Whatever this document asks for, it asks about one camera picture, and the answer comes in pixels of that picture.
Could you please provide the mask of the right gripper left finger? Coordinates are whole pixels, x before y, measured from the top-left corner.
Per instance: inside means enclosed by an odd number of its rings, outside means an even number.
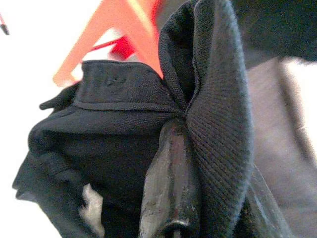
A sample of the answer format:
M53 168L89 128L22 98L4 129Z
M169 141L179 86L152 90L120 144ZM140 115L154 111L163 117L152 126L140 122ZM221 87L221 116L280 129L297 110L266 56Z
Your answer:
M139 238L199 238L200 182L183 121L161 129L144 183Z

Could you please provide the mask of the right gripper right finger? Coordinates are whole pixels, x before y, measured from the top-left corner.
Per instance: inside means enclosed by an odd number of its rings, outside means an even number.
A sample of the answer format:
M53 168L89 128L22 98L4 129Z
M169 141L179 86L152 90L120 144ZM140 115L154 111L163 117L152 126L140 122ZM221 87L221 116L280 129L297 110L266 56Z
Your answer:
M245 202L247 226L254 238L294 238L259 169L254 166Z

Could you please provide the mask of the red plastic stool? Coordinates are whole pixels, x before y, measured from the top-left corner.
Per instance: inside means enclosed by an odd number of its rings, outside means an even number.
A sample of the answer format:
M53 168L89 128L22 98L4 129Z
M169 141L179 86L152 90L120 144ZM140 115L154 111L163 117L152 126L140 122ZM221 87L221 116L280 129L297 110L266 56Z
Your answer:
M72 71L106 30L112 27L127 37L141 62L162 76L158 56L159 33L155 23L156 12L162 2L163 0L102 0L55 73L54 83L63 87L75 82Z

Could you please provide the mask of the dark fabric sofa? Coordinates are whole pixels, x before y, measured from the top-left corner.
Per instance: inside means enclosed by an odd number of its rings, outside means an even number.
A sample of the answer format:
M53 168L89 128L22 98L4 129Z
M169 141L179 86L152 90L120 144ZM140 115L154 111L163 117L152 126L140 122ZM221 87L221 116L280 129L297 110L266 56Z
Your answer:
M233 0L246 47L317 61L317 0Z

